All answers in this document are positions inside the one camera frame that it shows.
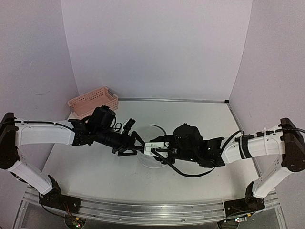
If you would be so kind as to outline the white mesh laundry bag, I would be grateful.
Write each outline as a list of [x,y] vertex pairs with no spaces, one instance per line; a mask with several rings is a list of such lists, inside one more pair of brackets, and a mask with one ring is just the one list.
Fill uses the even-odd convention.
[[139,162],[150,169],[159,169],[166,165],[159,161],[159,158],[151,152],[151,149],[165,149],[168,145],[164,143],[162,137],[166,135],[166,131],[157,125],[140,126],[133,129],[144,142],[144,153],[138,153]]

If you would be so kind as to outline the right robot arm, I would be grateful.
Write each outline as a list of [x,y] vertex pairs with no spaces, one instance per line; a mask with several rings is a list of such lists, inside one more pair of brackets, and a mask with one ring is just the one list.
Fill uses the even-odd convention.
[[[164,135],[145,143],[144,154],[159,159],[183,177],[198,178],[236,161],[261,156],[276,155],[273,164],[256,181],[248,185],[246,196],[240,200],[244,211],[251,211],[259,199],[292,173],[305,169],[304,130],[295,127],[289,118],[272,129],[254,134],[239,130],[231,136],[203,139],[195,126],[183,124],[172,135]],[[176,160],[195,162],[209,171],[201,174],[186,174],[174,166]]]

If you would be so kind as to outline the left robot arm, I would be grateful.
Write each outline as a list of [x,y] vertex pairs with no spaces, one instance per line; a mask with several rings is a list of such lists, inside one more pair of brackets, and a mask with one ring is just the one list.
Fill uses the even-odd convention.
[[57,179],[65,194],[97,199],[139,199],[147,172],[137,157],[117,157],[110,147],[37,144],[21,147],[26,161]]

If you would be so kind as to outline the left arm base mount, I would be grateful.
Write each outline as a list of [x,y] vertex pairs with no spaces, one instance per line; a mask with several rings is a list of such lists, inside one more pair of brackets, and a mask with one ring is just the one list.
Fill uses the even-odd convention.
[[53,209],[66,211],[67,213],[78,213],[81,199],[62,194],[57,181],[50,175],[48,175],[48,178],[51,181],[52,189],[45,195],[40,195],[39,203]]

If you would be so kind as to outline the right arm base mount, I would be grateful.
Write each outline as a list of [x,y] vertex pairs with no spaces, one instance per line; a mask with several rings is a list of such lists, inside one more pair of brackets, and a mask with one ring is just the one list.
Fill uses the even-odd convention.
[[253,195],[254,182],[251,182],[245,191],[245,197],[224,202],[225,217],[231,218],[239,215],[247,215],[265,209],[264,198],[256,198]]

